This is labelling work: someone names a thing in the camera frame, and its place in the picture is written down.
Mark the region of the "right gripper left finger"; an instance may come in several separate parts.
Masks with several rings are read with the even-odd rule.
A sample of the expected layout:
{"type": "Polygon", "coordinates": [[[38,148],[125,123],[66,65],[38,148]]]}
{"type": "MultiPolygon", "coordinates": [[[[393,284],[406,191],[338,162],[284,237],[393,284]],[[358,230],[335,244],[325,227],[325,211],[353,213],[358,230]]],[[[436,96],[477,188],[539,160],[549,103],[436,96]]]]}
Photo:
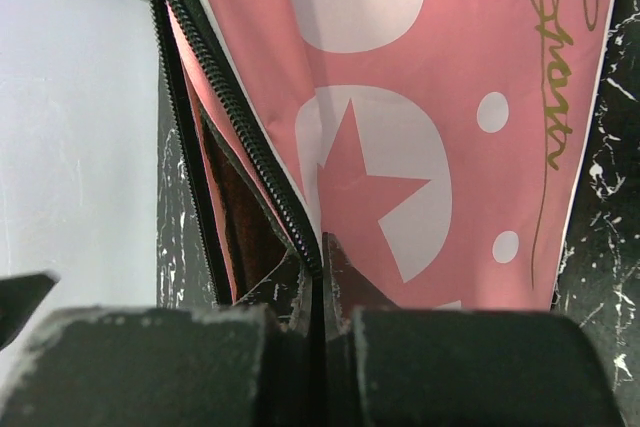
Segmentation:
{"type": "Polygon", "coordinates": [[[303,426],[312,280],[293,256],[233,306],[58,310],[1,389],[5,426],[303,426]]]}

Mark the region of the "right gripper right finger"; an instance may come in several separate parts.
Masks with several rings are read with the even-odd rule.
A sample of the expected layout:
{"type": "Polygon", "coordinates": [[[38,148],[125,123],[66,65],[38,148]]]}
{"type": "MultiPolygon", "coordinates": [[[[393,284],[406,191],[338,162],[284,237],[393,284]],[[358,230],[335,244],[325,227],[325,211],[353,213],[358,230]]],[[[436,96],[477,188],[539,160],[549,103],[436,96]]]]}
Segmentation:
{"type": "Polygon", "coordinates": [[[403,309],[323,238],[332,426],[621,426],[591,341],[534,311],[403,309]]]}

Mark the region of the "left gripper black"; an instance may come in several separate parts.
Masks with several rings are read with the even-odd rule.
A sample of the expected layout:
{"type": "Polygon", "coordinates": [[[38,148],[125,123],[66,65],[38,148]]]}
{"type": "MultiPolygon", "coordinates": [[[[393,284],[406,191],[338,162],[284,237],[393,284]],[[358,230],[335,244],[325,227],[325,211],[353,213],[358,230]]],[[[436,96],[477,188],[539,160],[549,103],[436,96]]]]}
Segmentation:
{"type": "Polygon", "coordinates": [[[7,347],[23,330],[44,298],[58,283],[53,272],[4,277],[0,281],[1,346],[7,347]]]}

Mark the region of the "pink sport racket bag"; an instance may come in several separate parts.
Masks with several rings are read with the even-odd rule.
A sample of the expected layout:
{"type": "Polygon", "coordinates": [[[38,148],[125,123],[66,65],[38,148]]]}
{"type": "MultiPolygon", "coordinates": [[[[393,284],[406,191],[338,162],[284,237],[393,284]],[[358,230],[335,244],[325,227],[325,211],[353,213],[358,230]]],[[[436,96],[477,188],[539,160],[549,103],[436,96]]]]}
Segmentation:
{"type": "Polygon", "coordinates": [[[151,0],[216,292],[338,243],[406,308],[545,310],[614,0],[151,0]]]}

